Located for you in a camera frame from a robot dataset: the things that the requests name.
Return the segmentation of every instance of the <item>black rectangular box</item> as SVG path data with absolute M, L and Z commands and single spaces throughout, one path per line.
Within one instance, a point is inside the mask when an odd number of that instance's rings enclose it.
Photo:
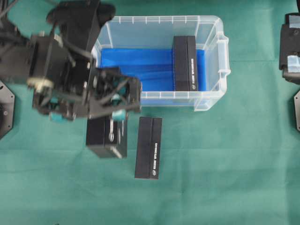
M 140 118 L 135 178 L 158 180 L 161 129 L 161 118 Z
M 100 158 L 127 157 L 127 121 L 109 117 L 88 120 L 86 146 Z
M 189 91 L 198 91 L 198 68 L 195 36 L 187 36 L 187 67 Z
M 173 72 L 175 91 L 188 91 L 187 36 L 173 38 Z

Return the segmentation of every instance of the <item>green fabric surface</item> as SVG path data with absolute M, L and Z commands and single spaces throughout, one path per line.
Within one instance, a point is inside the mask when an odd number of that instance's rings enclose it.
M 278 69 L 284 15 L 295 0 L 110 0 L 117 15 L 217 15 L 229 37 L 228 91 L 207 112 L 143 108 L 130 114 L 127 159 L 85 148 L 86 120 L 50 122 L 16 95 L 0 142 L 0 223 L 9 225 L 298 225 L 299 86 Z M 52 8 L 21 0 L 9 18 L 29 36 L 49 32 Z M 160 179 L 135 180 L 140 116 L 163 118 Z

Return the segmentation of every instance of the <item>plastic storage box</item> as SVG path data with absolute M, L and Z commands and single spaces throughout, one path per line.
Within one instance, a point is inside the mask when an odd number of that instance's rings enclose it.
M 226 76 L 231 72 L 228 38 L 216 16 L 116 16 L 102 28 L 93 53 L 99 65 L 103 49 L 172 49 L 177 35 L 195 35 L 196 48 L 205 51 L 206 91 L 143 91 L 141 103 L 209 110 L 226 93 Z

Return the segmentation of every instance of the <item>blue plastic sheet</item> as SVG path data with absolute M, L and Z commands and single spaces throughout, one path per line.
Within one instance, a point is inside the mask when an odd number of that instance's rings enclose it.
M 199 90 L 205 90 L 204 51 L 197 50 Z M 103 49 L 100 67 L 138 77 L 143 91 L 174 91 L 172 49 Z

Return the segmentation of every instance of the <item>black metal bracket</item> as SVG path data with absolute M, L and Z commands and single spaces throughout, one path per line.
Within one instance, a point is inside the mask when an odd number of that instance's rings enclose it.
M 15 95 L 0 81 L 0 139 L 13 128 Z

